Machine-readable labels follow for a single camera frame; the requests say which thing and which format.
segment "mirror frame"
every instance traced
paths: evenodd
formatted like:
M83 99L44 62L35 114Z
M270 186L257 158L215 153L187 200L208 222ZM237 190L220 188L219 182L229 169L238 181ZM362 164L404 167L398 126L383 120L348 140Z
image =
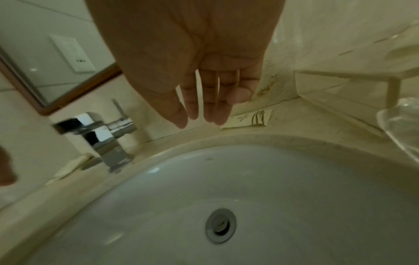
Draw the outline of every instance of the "mirror frame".
M119 66L114 63L104 70L96 73L85 82L74 87L68 93L57 98L48 105L42 103L40 96L37 96L36 88L30 80L21 72L21 70L12 63L7 54L0 49L0 72L6 77L12 86L19 91L23 97L34 107L42 116L48 116L59 109L67 106L71 102L95 90L101 85L122 74Z

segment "white outlet plate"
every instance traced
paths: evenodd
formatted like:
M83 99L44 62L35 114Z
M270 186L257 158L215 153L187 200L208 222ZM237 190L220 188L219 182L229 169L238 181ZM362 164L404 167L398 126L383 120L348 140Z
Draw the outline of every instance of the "white outlet plate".
M95 66L75 38L51 35L51 39L76 73L96 71Z

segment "beige marble countertop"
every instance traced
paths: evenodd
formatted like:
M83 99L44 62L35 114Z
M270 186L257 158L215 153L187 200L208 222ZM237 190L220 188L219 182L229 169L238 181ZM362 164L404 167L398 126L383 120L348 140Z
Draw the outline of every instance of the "beige marble countertop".
M221 130L208 124L128 150L134 161L110 175L99 164L44 186L0 212L0 265L17 264L87 204L136 173L170 157L217 145L259 144L301 150L369 172L419 196L419 167L387 138L380 138L303 99L268 107L266 127Z

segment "white sink basin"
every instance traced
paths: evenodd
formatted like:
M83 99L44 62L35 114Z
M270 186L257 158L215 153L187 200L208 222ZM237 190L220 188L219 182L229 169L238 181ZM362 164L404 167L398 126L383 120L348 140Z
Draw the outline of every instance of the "white sink basin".
M214 244L205 225L219 208L237 227ZM180 155L130 178L24 264L417 265L418 248L417 202L318 157L237 145Z

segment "chrome faucet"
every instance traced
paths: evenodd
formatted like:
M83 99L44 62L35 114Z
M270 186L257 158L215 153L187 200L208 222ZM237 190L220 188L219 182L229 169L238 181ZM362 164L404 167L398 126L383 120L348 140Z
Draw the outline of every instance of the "chrome faucet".
M132 156L122 149L117 139L137 130L118 102L112 102L122 117L109 124L105 124L100 115L86 112L53 125L59 134L71 132L83 136L100 155L101 161L109 167L110 173L119 171L132 161Z

